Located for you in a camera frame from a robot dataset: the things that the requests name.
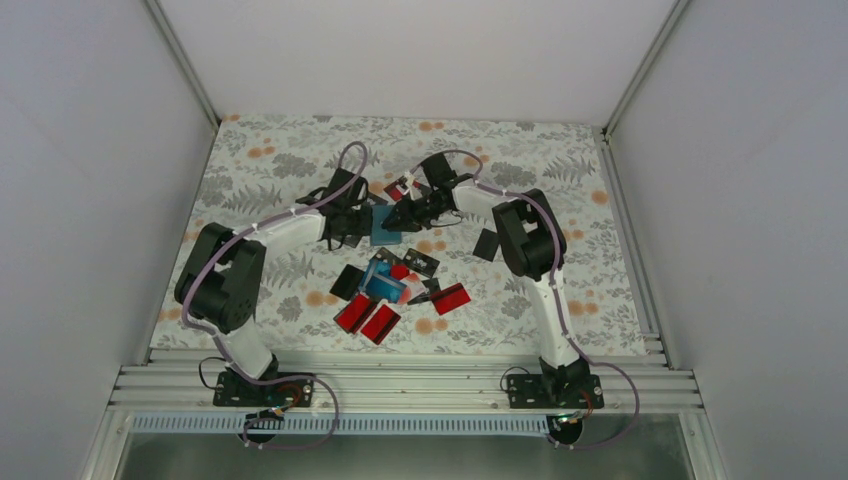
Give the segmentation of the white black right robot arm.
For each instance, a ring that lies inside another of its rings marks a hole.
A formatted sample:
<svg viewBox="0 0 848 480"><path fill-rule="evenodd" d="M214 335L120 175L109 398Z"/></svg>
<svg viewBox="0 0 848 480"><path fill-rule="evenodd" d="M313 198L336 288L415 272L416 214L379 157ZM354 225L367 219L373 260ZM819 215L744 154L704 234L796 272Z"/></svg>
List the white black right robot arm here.
<svg viewBox="0 0 848 480"><path fill-rule="evenodd" d="M387 188L395 206L382 222L389 231L432 228L445 213L479 216L495 227L502 257L525 282L540 340L541 391L555 407L579 396L591 375L572 335L564 295L567 242L543 192L516 193L486 185L477 174L458 174L446 154L434 154Z"/></svg>

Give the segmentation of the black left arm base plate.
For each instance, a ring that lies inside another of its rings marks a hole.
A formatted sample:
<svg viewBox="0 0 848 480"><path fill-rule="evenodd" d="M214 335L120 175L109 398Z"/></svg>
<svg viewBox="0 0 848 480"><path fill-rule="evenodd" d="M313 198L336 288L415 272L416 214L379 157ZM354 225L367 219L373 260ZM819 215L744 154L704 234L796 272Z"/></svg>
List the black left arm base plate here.
<svg viewBox="0 0 848 480"><path fill-rule="evenodd" d="M314 378L309 376L260 386L225 370L218 375L212 404L216 407L306 408L311 405L313 390Z"/></svg>

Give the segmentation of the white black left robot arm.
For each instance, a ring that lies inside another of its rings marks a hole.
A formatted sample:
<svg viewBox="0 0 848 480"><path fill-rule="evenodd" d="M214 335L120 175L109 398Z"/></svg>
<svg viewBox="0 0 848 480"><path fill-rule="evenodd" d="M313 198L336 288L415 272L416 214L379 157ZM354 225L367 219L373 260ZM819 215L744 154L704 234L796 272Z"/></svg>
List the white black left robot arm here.
<svg viewBox="0 0 848 480"><path fill-rule="evenodd" d="M266 257L305 244L359 235L370 224L368 181L338 168L330 184L300 204L237 232L218 223L201 230L174 290L184 324L209 334L239 392L255 405L278 391L276 358L260 338L254 316Z"/></svg>

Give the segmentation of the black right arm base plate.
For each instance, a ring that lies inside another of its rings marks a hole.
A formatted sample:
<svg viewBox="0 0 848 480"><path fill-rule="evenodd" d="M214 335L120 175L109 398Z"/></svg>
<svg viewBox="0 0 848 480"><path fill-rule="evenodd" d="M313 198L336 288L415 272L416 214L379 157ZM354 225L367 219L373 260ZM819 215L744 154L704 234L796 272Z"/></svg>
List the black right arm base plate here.
<svg viewBox="0 0 848 480"><path fill-rule="evenodd" d="M509 406L511 409L602 409L605 399L600 378L588 375L580 382L573 382L556 391L544 384L541 374L513 373L505 377Z"/></svg>

